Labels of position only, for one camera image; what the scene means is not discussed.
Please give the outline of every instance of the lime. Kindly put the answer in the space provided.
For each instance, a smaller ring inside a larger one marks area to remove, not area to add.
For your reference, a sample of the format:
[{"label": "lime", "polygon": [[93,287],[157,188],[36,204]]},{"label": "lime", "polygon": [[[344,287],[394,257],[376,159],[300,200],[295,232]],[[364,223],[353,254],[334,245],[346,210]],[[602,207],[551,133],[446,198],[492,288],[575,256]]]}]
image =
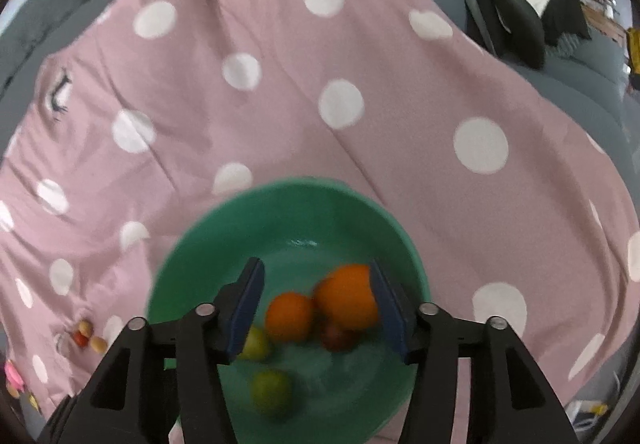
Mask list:
[{"label": "lime", "polygon": [[264,361],[271,355],[271,343],[264,330],[251,325],[249,334],[244,341],[244,348],[238,359],[248,361]]},{"label": "lime", "polygon": [[254,406],[268,417],[281,417],[291,408],[293,386],[291,378],[281,370],[263,370],[254,376],[251,397]]}]

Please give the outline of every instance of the pink blanket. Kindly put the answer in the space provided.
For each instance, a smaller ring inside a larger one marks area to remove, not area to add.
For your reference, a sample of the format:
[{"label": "pink blanket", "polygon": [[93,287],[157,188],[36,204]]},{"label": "pink blanket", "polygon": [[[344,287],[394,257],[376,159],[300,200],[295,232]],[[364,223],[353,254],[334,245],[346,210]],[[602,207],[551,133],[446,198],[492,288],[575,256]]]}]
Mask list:
[{"label": "pink blanket", "polygon": [[385,205],[434,300],[507,318],[563,402],[638,316],[614,165],[432,0],[116,0],[44,63],[0,170],[1,322],[44,413],[99,360],[60,334],[113,342],[201,215],[300,175]]}]

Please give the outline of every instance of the bowl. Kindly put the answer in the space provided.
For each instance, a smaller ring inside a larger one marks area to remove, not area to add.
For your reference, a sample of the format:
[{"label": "bowl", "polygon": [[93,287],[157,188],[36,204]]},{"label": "bowl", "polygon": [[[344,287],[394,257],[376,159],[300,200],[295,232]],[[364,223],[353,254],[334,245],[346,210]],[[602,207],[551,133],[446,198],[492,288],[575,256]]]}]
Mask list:
[{"label": "bowl", "polygon": [[[387,211],[339,182],[289,179],[241,193],[185,234],[158,274],[149,321],[178,319],[212,301],[254,256],[266,268],[256,325],[278,294],[311,295],[335,267],[373,259],[417,300],[430,300],[420,257]],[[266,368],[294,378],[296,408],[284,420],[252,405],[252,377]],[[316,341],[283,344],[266,363],[236,360],[218,369],[239,444],[365,443],[408,400],[416,373],[386,346],[381,329],[351,352],[332,354]]]}]

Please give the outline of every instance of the metal screw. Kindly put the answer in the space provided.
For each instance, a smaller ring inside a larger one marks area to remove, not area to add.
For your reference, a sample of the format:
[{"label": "metal screw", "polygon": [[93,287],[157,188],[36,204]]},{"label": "metal screw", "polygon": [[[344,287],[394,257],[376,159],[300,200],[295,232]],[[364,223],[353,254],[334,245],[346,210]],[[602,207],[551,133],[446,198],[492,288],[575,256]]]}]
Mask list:
[{"label": "metal screw", "polygon": [[435,303],[423,303],[420,305],[420,312],[422,312],[425,316],[435,316],[440,309]]},{"label": "metal screw", "polygon": [[212,303],[201,303],[196,307],[198,316],[211,316],[216,311],[216,307]]},{"label": "metal screw", "polygon": [[146,319],[144,318],[133,318],[129,323],[127,323],[127,327],[130,330],[140,330],[146,325]]},{"label": "metal screw", "polygon": [[492,316],[489,318],[489,325],[491,325],[494,329],[505,330],[509,324],[505,318],[501,318],[500,316]]}]

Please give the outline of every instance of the orange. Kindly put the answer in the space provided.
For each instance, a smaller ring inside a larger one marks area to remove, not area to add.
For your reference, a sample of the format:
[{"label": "orange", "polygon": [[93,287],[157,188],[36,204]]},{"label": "orange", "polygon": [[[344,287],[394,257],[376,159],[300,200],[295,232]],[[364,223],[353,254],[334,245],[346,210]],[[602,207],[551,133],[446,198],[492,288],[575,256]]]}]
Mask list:
[{"label": "orange", "polygon": [[338,267],[314,289],[314,303],[345,330],[366,330],[378,323],[378,306],[369,286],[369,266]]},{"label": "orange", "polygon": [[264,317],[264,329],[277,342],[305,341],[314,324],[314,303],[300,293],[284,293],[276,296]]}]

